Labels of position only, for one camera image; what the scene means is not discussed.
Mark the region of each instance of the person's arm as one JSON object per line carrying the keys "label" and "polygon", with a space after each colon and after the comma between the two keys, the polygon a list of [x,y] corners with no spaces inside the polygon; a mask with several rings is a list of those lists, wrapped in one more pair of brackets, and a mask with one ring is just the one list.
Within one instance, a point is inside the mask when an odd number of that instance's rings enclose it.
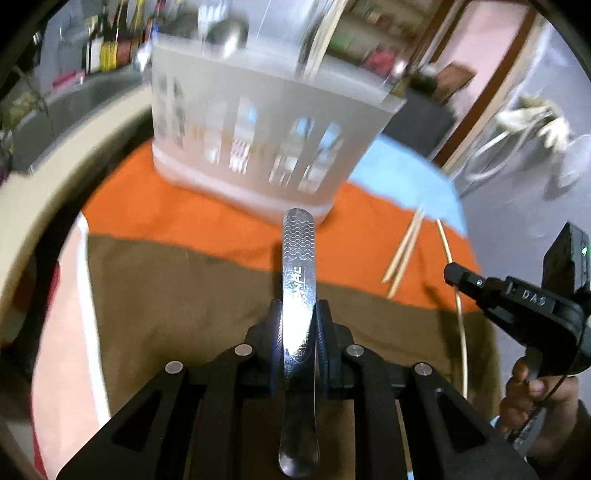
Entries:
{"label": "person's arm", "polygon": [[[524,358],[517,360],[506,385],[496,428],[503,434],[520,428],[534,404],[554,388],[560,377],[527,381]],[[579,380],[568,377],[551,397],[544,426],[528,461],[542,480],[584,478],[591,469],[591,419],[579,401]]]}

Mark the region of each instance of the white plastic basket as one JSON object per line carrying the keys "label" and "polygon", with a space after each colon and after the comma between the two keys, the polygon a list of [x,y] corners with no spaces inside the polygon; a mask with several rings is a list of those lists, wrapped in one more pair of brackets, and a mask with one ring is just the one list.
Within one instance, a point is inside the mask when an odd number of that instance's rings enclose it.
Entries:
{"label": "white plastic basket", "polygon": [[163,35],[154,46],[156,170],[265,219],[300,207],[320,223],[404,101],[337,62],[308,84],[285,52],[250,47],[222,60],[204,48]]}

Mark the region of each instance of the orange stripe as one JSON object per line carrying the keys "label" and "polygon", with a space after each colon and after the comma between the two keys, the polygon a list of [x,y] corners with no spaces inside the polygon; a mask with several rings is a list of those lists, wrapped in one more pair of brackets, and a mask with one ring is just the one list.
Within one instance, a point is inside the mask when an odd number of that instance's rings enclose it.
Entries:
{"label": "orange stripe", "polygon": [[[90,233],[145,239],[204,252],[257,270],[281,269],[281,228],[210,196],[164,181],[152,165],[151,142],[133,152],[84,208]],[[317,279],[385,296],[381,278],[412,212],[345,184],[317,229]],[[454,260],[476,269],[466,240],[446,230]],[[424,221],[399,303],[454,309],[443,281],[446,257],[437,227]],[[469,302],[467,310],[476,309]]]}

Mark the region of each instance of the beige counter edge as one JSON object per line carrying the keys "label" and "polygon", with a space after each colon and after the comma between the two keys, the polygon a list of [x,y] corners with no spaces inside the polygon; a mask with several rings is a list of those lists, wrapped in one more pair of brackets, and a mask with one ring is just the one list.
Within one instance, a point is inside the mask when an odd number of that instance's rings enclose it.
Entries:
{"label": "beige counter edge", "polygon": [[151,108],[142,85],[73,130],[30,176],[11,174],[0,186],[0,329],[33,250],[68,195],[97,159],[96,152]]}

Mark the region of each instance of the human hand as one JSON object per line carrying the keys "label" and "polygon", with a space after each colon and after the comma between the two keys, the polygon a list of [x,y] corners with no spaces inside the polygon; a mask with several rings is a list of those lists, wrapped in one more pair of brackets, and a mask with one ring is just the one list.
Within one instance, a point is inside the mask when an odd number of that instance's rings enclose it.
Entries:
{"label": "human hand", "polygon": [[[519,429],[535,403],[544,399],[560,380],[560,377],[544,377],[528,382],[528,373],[525,358],[517,360],[506,385],[506,397],[501,401],[501,416],[496,422],[497,430],[504,435]],[[573,432],[578,406],[579,380],[567,377],[548,402],[544,426],[531,446],[529,457],[541,465],[552,463]]]}

